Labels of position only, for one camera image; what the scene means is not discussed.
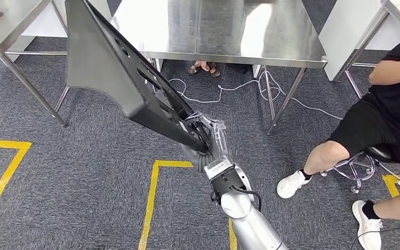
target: chrome stool base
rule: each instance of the chrome stool base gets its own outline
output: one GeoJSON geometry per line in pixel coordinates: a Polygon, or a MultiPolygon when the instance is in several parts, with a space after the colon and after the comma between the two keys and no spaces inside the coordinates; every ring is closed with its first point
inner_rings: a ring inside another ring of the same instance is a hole
{"type": "Polygon", "coordinates": [[[361,188],[361,181],[368,180],[373,176],[373,174],[375,173],[375,167],[377,164],[378,164],[377,160],[366,155],[364,152],[360,152],[360,153],[356,154],[355,156],[351,157],[350,159],[347,159],[347,160],[337,163],[333,168],[331,168],[329,170],[321,171],[320,174],[321,174],[321,176],[326,177],[327,173],[329,171],[335,170],[340,175],[348,178],[349,180],[356,181],[356,185],[351,187],[351,191],[352,191],[352,193],[357,194],[357,193],[359,193],[359,189],[361,188]],[[348,165],[350,167],[353,176],[347,175],[339,169],[346,165],[348,165]],[[360,175],[357,172],[357,169],[355,168],[356,166],[365,168],[365,170],[364,170],[366,173],[365,177],[360,177],[360,175]]]}

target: stainless steel table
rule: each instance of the stainless steel table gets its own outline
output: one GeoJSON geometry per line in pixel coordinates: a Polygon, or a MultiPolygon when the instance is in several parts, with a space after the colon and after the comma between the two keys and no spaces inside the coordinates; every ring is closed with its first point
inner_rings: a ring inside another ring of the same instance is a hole
{"type": "Polygon", "coordinates": [[[269,134],[306,68],[327,63],[301,0],[123,0],[111,23],[149,58],[299,68],[276,115],[268,91],[269,134]]]}
{"type": "Polygon", "coordinates": [[[372,40],[372,38],[379,31],[379,29],[381,28],[384,21],[386,20],[386,18],[389,15],[392,15],[400,23],[400,0],[381,0],[381,4],[383,7],[380,10],[380,12],[378,13],[379,20],[378,20],[377,24],[375,25],[375,27],[373,27],[370,34],[364,39],[363,43],[360,45],[358,50],[353,54],[350,61],[344,66],[344,68],[340,71],[340,73],[334,79],[334,81],[338,81],[343,74],[346,74],[347,79],[349,80],[349,82],[350,82],[353,90],[355,91],[355,94],[358,96],[358,98],[361,98],[362,94],[360,93],[352,75],[349,72],[350,67],[351,66],[375,67],[376,64],[356,63],[356,60],[359,58],[359,56],[364,51],[364,49],[367,47],[367,45],[372,40]]]}
{"type": "Polygon", "coordinates": [[[54,52],[8,52],[7,50],[16,42],[22,32],[33,22],[33,20],[45,9],[49,4],[53,4],[53,8],[66,28],[64,20],[57,8],[54,0],[0,0],[0,60],[17,76],[17,78],[27,87],[27,89],[36,97],[36,99],[48,110],[48,112],[59,122],[61,126],[65,122],[57,114],[60,106],[68,92],[65,88],[59,101],[53,109],[45,98],[37,91],[37,89],[24,77],[18,67],[6,54],[35,54],[35,55],[66,55],[66,53],[54,52]]]}

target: black stool seat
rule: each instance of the black stool seat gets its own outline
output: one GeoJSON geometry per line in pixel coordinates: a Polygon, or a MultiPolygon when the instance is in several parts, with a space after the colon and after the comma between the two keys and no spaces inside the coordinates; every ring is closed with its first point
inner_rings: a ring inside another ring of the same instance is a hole
{"type": "Polygon", "coordinates": [[[391,151],[387,145],[380,144],[373,147],[366,147],[364,152],[378,161],[384,163],[397,163],[395,159],[393,159],[391,151]]]}

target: person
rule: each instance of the person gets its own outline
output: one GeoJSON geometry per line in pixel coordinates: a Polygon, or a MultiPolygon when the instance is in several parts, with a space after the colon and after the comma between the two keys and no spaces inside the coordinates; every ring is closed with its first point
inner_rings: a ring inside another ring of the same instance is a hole
{"type": "MultiPolygon", "coordinates": [[[[290,198],[312,175],[332,168],[364,148],[388,145],[400,165],[400,44],[378,63],[369,76],[372,86],[340,121],[329,139],[315,147],[304,167],[278,183],[277,193],[290,198]]],[[[400,195],[387,201],[356,201],[353,214],[359,222],[359,242],[365,250],[381,249],[381,219],[400,220],[400,195]]]]}
{"type": "Polygon", "coordinates": [[[195,74],[202,68],[205,71],[209,71],[212,77],[219,77],[220,71],[217,69],[215,62],[209,61],[196,61],[187,71],[189,74],[195,74]]]}

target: black cable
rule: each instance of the black cable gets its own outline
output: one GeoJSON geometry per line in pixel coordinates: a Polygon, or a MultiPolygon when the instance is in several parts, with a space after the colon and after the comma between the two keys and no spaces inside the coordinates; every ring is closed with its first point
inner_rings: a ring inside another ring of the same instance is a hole
{"type": "Polygon", "coordinates": [[[351,246],[351,250],[353,249],[353,246],[355,245],[355,242],[356,242],[361,236],[363,236],[363,235],[366,234],[366,233],[379,233],[379,232],[384,233],[384,232],[389,232],[389,231],[393,231],[393,230],[396,230],[396,229],[400,229],[400,227],[392,228],[392,229],[387,229],[387,230],[382,230],[382,231],[369,231],[369,232],[362,233],[360,236],[358,236],[358,237],[353,241],[352,246],[351,246]]]}
{"type": "Polygon", "coordinates": [[[233,185],[231,186],[231,189],[235,190],[237,192],[243,193],[243,194],[253,194],[253,195],[255,195],[258,198],[258,211],[261,212],[261,196],[257,192],[239,189],[238,187],[236,188],[233,185]]]}

